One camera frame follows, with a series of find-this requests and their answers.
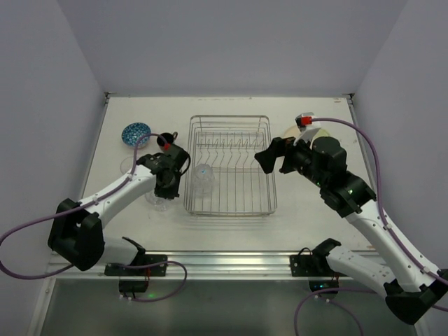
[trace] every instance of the gray wall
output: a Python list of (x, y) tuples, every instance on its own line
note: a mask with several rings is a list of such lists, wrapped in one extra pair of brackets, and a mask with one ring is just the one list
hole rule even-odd
[[(355, 96), (359, 123), (378, 148), (388, 212), (445, 268), (447, 15), (446, 0), (409, 0)], [(433, 335), (447, 334), (446, 314), (432, 311), (428, 320)]]
[(104, 90), (354, 92), (406, 0), (58, 0)]
[[(3, 1), (0, 10), (0, 232), (78, 197), (102, 116), (102, 91), (54, 0)], [(16, 272), (46, 268), (50, 223), (8, 239)], [(0, 274), (0, 335), (26, 333), (41, 281)]]

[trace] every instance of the decorative plate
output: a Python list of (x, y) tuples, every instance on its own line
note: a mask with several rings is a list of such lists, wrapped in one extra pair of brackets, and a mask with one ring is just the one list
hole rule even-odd
[[(142, 122), (134, 122), (131, 125), (125, 127), (121, 134), (121, 139), (125, 144), (131, 147), (135, 147), (137, 140), (139, 137), (145, 134), (151, 133), (151, 128), (147, 126), (147, 124), (143, 124)], [(142, 139), (139, 144), (139, 148), (143, 148), (148, 144), (149, 136)]]

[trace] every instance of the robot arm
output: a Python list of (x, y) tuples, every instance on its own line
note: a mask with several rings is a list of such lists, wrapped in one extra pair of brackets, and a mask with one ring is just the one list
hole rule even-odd
[[(313, 142), (319, 123), (309, 127), (307, 118), (296, 118), (302, 131), (298, 138), (274, 138), (267, 150), (255, 154), (263, 171), (274, 169), (276, 158), (284, 157), (280, 172), (298, 172), (320, 188), (321, 198), (341, 217), (346, 218), (376, 248), (387, 266), (379, 265), (350, 251), (338, 241), (327, 239), (313, 251), (313, 260), (320, 268), (340, 272), (361, 282), (385, 298), (388, 307), (402, 321), (415, 324), (447, 291), (448, 287), (428, 272), (448, 279), (448, 271), (440, 270), (426, 259), (399, 231), (388, 217), (385, 227), (378, 210), (374, 191), (363, 179), (347, 171), (347, 152), (338, 140), (321, 137)], [(393, 228), (404, 247), (420, 261), (425, 272), (405, 254), (388, 230)]]
[[(136, 198), (154, 190), (155, 195), (169, 200), (178, 197), (182, 173), (180, 169), (190, 156), (181, 147), (171, 144), (164, 152), (147, 154), (136, 162), (132, 169), (100, 192), (79, 202), (66, 199), (59, 204), (57, 213), (75, 209), (82, 204), (92, 203), (80, 211), (54, 220), (48, 246), (67, 259), (81, 271), (90, 269), (97, 263), (140, 264), (144, 258), (144, 248), (135, 241), (123, 237), (113, 239), (103, 236), (103, 229), (111, 219), (132, 203)], [(129, 181), (119, 191), (98, 200), (126, 179)]]

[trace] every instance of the table surface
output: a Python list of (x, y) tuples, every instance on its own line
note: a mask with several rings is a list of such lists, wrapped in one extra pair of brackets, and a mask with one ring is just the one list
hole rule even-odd
[[(304, 112), (352, 122), (344, 98), (283, 97), (112, 97), (95, 150), (84, 196), (92, 195), (120, 177), (120, 163), (132, 155), (121, 141), (130, 123), (150, 125), (156, 133), (179, 133), (176, 143), (188, 148), (188, 128), (193, 115), (265, 115), (272, 137), (281, 137)], [(368, 171), (356, 133), (343, 125), (326, 122), (323, 128), (346, 149), (349, 170), (365, 179)], [(139, 155), (160, 151), (155, 140)], [(276, 164), (276, 172), (281, 162)], [(140, 197), (106, 227), (107, 237), (126, 236), (153, 251), (296, 251), (331, 237), (352, 250), (372, 250), (370, 243), (319, 196), (319, 189), (299, 174), (276, 173), (278, 207), (274, 214), (257, 218), (192, 216), (181, 196), (168, 210), (156, 211)]]

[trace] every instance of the wire dish rack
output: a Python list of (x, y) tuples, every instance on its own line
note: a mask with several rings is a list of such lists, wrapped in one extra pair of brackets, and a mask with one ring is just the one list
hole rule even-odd
[[(270, 142), (270, 122), (264, 115), (194, 115), (188, 137), (192, 163), (185, 179), (185, 209), (202, 216), (273, 214), (277, 208), (274, 173), (263, 173), (254, 158)], [(213, 172), (207, 192), (194, 180), (200, 164)]]

